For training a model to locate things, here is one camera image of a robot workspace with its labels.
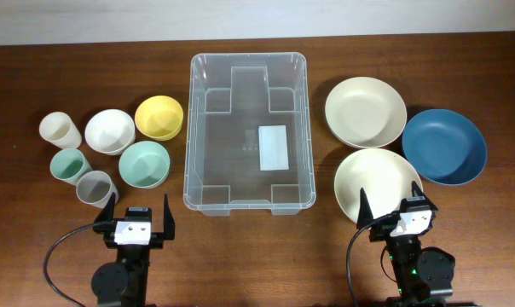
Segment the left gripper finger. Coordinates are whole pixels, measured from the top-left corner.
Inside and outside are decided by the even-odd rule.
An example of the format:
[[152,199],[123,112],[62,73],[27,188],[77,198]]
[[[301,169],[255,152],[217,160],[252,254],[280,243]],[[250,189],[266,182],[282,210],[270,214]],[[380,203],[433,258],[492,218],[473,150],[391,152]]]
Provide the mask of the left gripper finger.
[[169,207],[168,194],[164,196],[163,235],[174,235],[176,223]]
[[95,222],[96,223],[112,222],[115,205],[116,205],[116,193],[112,192],[110,194],[110,197],[109,197],[106,205],[101,210],[99,215],[96,217]]

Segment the cream bowl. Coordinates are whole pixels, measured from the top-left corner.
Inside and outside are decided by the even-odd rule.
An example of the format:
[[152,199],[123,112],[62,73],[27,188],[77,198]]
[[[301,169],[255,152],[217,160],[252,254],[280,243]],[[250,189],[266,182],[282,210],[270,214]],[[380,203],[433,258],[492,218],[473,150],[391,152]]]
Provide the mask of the cream bowl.
[[362,189],[373,216],[381,217],[397,210],[401,200],[412,196],[412,182],[423,186],[417,171],[401,155],[367,148],[351,153],[341,162],[333,186],[339,207],[355,223]]
[[348,78],[333,87],[325,116],[335,137],[353,148],[381,148],[394,142],[408,120],[401,95],[370,77]]

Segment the cream cup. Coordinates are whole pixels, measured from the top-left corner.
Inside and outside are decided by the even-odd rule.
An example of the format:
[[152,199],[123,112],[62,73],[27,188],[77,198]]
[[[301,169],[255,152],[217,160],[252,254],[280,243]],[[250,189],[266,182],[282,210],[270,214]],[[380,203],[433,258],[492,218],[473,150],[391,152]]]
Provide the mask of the cream cup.
[[45,116],[38,130],[45,141],[61,149],[78,148],[82,143],[78,128],[63,112],[53,112]]

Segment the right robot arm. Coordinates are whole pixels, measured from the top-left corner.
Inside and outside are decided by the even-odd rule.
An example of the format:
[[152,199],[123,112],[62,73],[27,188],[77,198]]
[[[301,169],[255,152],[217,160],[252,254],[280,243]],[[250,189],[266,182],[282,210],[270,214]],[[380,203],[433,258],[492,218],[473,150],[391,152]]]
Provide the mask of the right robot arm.
[[382,217],[374,217],[364,189],[356,227],[369,230],[369,240],[383,241],[395,275],[399,295],[386,299],[387,306],[445,306],[453,295],[455,258],[444,250],[423,248],[420,236],[432,228],[437,207],[411,182],[412,196]]

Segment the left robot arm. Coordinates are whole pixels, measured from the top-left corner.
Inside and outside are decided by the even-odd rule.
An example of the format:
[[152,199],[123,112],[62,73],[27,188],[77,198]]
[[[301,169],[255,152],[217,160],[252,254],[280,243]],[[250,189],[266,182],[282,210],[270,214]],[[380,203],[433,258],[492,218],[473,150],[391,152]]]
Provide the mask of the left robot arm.
[[176,223],[168,197],[164,197],[163,230],[152,231],[152,210],[129,207],[123,218],[113,216],[116,194],[95,219],[93,230],[103,236],[107,248],[117,251],[116,260],[103,264],[91,279],[99,306],[144,306],[148,284],[150,251],[175,239]]

